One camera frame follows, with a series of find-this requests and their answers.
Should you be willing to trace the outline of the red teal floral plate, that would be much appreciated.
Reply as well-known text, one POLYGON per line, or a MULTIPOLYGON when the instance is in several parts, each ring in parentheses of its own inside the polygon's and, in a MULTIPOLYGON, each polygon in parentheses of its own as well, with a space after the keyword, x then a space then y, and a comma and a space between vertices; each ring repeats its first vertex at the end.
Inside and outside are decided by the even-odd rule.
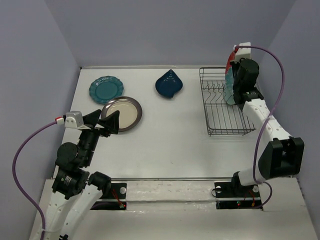
POLYGON ((231 52, 231 54, 228 57, 226 67, 225 67, 225 83, 228 85, 232 85, 233 88, 233 83, 234 83, 234 76, 233 76, 233 70, 232 70, 232 65, 231 62, 234 61, 235 57, 235 52, 234 50, 231 52))

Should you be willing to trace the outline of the light green round plate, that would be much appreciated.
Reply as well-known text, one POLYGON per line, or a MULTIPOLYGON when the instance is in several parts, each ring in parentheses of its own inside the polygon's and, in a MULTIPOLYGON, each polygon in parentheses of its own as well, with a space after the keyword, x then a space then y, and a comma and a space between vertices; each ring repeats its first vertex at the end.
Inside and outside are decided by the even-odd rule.
POLYGON ((233 86, 230 84, 225 83, 224 89, 223 89, 223 94, 224 94, 224 101, 228 105, 235 105, 235 100, 234 100, 234 93, 233 93, 233 86))

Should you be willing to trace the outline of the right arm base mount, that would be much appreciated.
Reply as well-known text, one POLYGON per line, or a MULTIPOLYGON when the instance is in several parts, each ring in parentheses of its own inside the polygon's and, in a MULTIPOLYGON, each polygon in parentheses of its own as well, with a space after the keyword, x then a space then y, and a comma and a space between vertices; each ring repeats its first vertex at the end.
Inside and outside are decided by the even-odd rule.
POLYGON ((218 210, 262 209, 257 185, 234 187, 230 181, 218 181, 214 183, 211 195, 216 199, 218 210))

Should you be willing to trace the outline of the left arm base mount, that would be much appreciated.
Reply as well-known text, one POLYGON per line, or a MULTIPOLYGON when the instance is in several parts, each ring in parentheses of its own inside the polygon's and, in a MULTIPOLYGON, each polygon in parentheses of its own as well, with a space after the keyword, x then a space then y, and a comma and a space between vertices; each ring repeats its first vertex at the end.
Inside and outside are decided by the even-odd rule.
POLYGON ((125 211, 127 209, 127 183, 113 182, 107 193, 104 193, 92 206, 92 210, 125 211))

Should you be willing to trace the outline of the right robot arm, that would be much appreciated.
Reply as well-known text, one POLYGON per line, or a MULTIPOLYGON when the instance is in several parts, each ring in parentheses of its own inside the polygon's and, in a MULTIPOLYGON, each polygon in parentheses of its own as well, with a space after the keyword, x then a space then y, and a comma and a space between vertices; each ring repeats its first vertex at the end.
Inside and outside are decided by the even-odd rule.
POLYGON ((249 186, 266 180, 289 177, 300 172, 305 143, 293 137, 279 124, 256 88, 259 65, 252 59, 241 58, 230 63, 233 76, 233 99, 238 108, 260 130, 258 143, 264 150, 255 149, 252 168, 233 174, 230 190, 242 196, 249 186))

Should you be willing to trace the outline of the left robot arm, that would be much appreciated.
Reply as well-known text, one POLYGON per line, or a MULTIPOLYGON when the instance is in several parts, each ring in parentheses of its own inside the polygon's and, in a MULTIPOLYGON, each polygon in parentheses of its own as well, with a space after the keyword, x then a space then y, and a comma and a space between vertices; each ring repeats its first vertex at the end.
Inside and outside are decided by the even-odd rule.
POLYGON ((77 143, 65 142, 57 150, 55 176, 49 204, 41 224, 34 235, 35 240, 70 240, 81 218, 101 197, 110 194, 111 178, 96 171, 85 170, 94 156, 100 137, 119 132, 120 112, 117 110, 101 119, 101 110, 87 115, 70 111, 56 118, 58 125, 79 130, 77 143))

